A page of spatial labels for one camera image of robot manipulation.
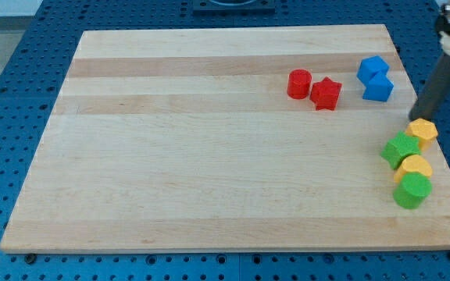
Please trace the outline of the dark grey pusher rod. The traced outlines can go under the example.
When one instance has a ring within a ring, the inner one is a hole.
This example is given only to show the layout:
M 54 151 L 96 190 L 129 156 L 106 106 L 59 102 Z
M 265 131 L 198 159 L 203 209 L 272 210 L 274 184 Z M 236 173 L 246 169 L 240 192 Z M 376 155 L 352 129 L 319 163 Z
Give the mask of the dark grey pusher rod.
M 432 120 L 449 94 L 450 55 L 442 52 L 422 91 L 409 111 L 409 120 Z

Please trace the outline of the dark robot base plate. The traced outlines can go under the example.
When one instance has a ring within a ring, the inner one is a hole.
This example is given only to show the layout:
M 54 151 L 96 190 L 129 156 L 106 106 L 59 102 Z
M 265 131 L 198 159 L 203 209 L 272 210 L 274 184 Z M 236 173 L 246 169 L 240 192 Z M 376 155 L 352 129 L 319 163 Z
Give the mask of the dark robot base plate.
M 212 12 L 273 12 L 275 0 L 191 0 L 194 14 Z

